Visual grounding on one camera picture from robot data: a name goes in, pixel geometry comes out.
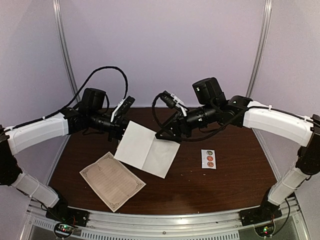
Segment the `beige ornate letter paper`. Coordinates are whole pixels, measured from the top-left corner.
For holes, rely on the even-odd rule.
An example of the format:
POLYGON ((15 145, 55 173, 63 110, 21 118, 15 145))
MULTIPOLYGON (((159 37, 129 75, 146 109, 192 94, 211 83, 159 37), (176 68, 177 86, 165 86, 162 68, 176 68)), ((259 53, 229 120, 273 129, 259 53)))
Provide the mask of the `beige ornate letter paper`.
POLYGON ((179 148, 179 143, 157 139, 155 131, 130 121, 114 158, 164 179, 179 148))

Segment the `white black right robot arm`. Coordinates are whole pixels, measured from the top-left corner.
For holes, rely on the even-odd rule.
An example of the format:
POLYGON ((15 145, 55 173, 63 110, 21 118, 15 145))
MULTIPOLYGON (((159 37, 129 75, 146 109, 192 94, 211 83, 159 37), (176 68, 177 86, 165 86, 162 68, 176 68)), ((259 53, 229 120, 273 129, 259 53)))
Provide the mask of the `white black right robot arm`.
POLYGON ((236 95, 226 99, 215 77, 192 85, 200 107, 189 109, 166 90, 153 100, 151 109, 160 127, 156 138, 177 143, 207 140, 227 126, 257 129, 289 139, 300 148, 293 167, 266 193, 254 211, 268 220, 300 185, 320 172, 320 117, 300 116, 236 95))

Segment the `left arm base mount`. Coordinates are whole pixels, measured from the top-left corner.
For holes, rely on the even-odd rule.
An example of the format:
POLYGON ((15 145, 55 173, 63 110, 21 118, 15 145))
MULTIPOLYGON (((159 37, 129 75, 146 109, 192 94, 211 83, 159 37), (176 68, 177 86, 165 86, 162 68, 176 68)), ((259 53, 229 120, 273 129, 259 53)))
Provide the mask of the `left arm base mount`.
POLYGON ((56 221, 53 233, 58 239, 66 239, 86 227, 89 219, 89 212, 72 207, 66 209, 66 214, 58 213, 52 208, 46 209, 45 217, 56 221))

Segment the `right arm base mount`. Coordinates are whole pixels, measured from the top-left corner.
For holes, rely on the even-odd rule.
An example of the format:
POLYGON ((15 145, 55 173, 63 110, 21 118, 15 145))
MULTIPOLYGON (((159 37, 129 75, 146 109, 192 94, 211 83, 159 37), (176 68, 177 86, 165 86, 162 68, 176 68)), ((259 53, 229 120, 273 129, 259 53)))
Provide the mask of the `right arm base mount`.
POLYGON ((265 211, 260 206, 241 210, 239 212, 241 224, 253 226, 255 233, 261 238, 271 237, 276 230, 275 219, 282 216, 278 208, 274 212, 265 211))

